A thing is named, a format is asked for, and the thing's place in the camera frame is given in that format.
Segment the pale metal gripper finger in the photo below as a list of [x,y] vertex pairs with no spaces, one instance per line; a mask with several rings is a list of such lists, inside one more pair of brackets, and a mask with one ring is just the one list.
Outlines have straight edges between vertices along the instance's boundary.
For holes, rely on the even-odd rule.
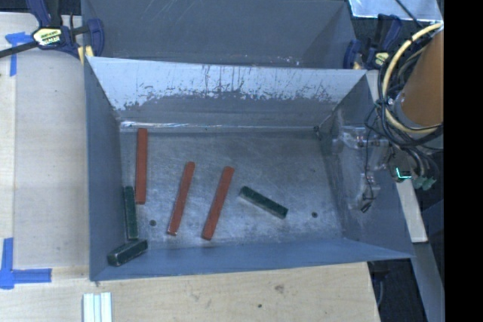
[[366,213],[376,201],[380,185],[372,172],[361,173],[356,180],[354,208]]
[[342,126],[333,138],[332,152],[351,149],[362,152],[366,169],[385,169],[389,157],[389,141],[371,129],[360,126]]

